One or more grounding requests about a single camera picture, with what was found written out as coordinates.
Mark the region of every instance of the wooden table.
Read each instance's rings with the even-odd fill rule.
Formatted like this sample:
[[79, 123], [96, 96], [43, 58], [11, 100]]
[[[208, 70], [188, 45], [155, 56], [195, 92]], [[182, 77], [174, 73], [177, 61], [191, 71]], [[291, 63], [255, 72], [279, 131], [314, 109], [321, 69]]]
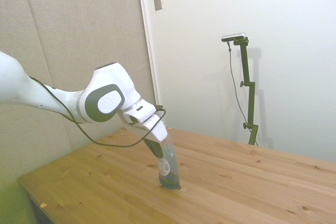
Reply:
[[[143, 142], [89, 144], [19, 181], [53, 223], [336, 223], [336, 163], [181, 130], [170, 134], [180, 189], [160, 186], [156, 158]], [[100, 141], [138, 139], [120, 129]]]

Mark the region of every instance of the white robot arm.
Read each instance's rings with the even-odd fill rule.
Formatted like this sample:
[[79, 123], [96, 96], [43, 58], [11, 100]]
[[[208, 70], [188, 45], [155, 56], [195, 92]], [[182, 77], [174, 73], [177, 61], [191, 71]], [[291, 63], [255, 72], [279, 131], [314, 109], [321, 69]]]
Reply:
[[0, 104], [33, 106], [73, 121], [68, 110], [46, 89], [78, 123], [106, 122], [118, 112], [130, 132], [143, 136], [157, 124], [146, 138], [159, 143], [167, 137], [156, 107], [141, 98], [119, 63], [97, 68], [85, 90], [68, 92], [30, 78], [16, 59], [0, 52]]

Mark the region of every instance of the clear plastic bottle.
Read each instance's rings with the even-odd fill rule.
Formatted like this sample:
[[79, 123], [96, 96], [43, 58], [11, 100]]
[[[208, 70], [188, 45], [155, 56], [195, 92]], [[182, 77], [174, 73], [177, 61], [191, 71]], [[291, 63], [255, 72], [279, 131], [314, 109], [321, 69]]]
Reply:
[[160, 143], [160, 146], [163, 151], [163, 157], [157, 159], [160, 183], [169, 189], [176, 189], [180, 185], [179, 167], [173, 140], [169, 132], [165, 140]]

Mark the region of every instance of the white wall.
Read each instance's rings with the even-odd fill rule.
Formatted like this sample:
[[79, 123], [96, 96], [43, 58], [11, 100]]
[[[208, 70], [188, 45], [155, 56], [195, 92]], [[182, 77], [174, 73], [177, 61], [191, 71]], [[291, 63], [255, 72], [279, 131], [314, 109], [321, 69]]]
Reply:
[[[336, 0], [162, 1], [144, 8], [168, 126], [248, 142], [221, 42], [245, 32], [259, 145], [336, 161]], [[247, 113], [248, 88], [237, 89]]]

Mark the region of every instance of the gray wall panel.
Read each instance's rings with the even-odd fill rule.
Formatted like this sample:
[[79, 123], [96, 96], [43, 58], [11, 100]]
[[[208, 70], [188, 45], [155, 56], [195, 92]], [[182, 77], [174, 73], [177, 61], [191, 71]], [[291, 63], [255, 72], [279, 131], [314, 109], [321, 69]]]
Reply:
[[[0, 51], [16, 58], [29, 75], [51, 84], [27, 0], [0, 0]], [[35, 223], [17, 178], [70, 151], [60, 115], [0, 105], [1, 223]]]
[[[154, 102], [140, 0], [28, 1], [55, 87], [82, 90], [96, 67], [119, 62]], [[73, 150], [88, 143], [75, 125], [65, 120], [65, 127]], [[119, 118], [83, 126], [94, 139], [121, 127]]]

